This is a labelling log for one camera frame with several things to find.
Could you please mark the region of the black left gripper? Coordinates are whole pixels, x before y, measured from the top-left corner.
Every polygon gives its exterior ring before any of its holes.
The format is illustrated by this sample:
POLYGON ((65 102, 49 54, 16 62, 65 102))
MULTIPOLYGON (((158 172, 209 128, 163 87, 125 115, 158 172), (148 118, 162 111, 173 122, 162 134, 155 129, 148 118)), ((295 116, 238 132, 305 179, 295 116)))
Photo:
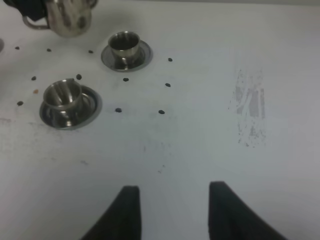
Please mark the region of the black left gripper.
POLYGON ((47 17, 44 0, 3 0, 3 2, 34 22, 47 17))

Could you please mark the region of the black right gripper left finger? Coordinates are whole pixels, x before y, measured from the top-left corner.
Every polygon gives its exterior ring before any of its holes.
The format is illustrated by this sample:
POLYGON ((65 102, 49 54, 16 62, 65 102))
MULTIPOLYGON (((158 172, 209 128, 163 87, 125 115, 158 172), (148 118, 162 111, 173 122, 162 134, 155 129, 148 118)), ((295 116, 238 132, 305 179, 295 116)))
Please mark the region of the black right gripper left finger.
POLYGON ((142 215, 140 189, 124 186, 112 204, 82 237, 83 240, 140 240, 142 215))

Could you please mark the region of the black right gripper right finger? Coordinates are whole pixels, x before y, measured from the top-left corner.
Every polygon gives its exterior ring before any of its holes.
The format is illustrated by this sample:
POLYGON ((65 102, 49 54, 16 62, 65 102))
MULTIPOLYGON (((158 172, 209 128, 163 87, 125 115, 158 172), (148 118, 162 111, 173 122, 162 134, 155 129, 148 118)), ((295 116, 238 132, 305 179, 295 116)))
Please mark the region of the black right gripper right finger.
POLYGON ((209 185, 208 233, 211 240, 284 240, 223 181, 209 185))

